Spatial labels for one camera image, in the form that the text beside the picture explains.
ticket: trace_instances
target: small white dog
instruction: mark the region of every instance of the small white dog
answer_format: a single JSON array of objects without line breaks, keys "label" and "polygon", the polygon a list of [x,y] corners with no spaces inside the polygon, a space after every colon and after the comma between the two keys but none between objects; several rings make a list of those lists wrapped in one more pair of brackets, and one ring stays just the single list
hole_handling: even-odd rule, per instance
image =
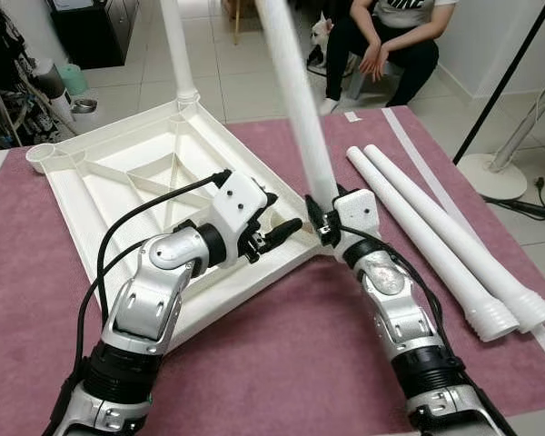
[{"label": "small white dog", "polygon": [[324,68],[327,64],[327,43],[329,43],[329,33],[332,28],[332,19],[325,19],[325,15],[321,12],[321,19],[311,29],[311,43],[313,46],[318,45],[323,54],[322,62],[317,65],[319,68]]}]

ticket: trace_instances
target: person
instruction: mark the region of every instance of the person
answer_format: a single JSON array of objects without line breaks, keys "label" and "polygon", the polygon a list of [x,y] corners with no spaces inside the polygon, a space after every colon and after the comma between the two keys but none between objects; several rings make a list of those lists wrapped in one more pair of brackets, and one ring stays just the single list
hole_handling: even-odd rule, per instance
[{"label": "person", "polygon": [[434,40],[446,29],[458,1],[354,0],[350,16],[329,35],[326,98],[320,114],[330,114],[339,104],[349,52],[362,56],[360,71],[373,82],[382,79],[386,61],[403,68],[398,89],[386,106],[407,104],[438,63]]}]

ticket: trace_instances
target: wall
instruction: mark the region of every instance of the wall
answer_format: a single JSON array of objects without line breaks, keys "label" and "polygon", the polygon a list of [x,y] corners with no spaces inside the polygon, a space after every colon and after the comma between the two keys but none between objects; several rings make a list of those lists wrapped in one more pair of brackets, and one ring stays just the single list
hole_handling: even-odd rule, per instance
[{"label": "wall", "polygon": [[[441,66],[473,97],[490,95],[529,32],[544,0],[462,0],[439,41]],[[505,90],[545,86],[545,23]]]},{"label": "wall", "polygon": [[66,53],[56,36],[45,0],[0,0],[4,10],[25,38],[34,57],[49,57],[66,64]]}]

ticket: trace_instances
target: black pole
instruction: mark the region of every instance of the black pole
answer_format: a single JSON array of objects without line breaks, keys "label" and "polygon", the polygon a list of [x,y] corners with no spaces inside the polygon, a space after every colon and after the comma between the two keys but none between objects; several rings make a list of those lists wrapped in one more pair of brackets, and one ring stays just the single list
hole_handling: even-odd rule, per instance
[{"label": "black pole", "polygon": [[489,113],[491,112],[492,108],[497,103],[497,100],[499,100],[500,94],[502,94],[505,87],[509,83],[510,78],[517,70],[520,60],[523,58],[525,53],[527,53],[527,49],[529,48],[530,43],[532,43],[533,39],[535,39],[535,36],[539,32],[539,29],[543,25],[544,21],[545,21],[545,6],[543,6],[543,9],[541,9],[540,14],[537,17],[537,20],[535,21],[535,24],[529,31],[529,34],[525,38],[525,41],[523,41],[523,45],[520,47],[519,52],[517,52],[517,54],[515,55],[515,58],[510,63],[509,68],[507,68],[507,71],[505,72],[505,75],[500,80],[499,85],[497,86],[497,89],[495,89],[487,105],[484,106],[481,116],[479,116],[479,119],[476,120],[476,123],[472,127],[472,130],[469,132],[468,136],[464,140],[464,144],[462,144],[461,149],[456,153],[456,155],[454,156],[454,159],[452,159],[452,162],[454,164],[457,164],[459,160],[462,158],[462,156],[468,150],[469,146],[472,143],[472,140],[481,129],[482,125],[487,119],[487,116],[489,116]]}]

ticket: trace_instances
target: black pants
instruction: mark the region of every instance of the black pants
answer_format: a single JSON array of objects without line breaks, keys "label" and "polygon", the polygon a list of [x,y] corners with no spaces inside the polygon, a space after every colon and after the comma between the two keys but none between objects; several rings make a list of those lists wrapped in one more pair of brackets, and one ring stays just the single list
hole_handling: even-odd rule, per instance
[{"label": "black pants", "polygon": [[[373,17],[373,25],[381,42],[385,43],[411,29],[393,29]],[[342,93],[342,77],[347,67],[349,52],[363,56],[368,42],[353,19],[343,18],[329,34],[327,46],[327,97],[339,101]],[[395,95],[386,104],[398,106],[407,104],[430,78],[438,63],[438,46],[434,41],[422,41],[416,45],[391,52],[390,62],[404,68],[400,85]]]}]

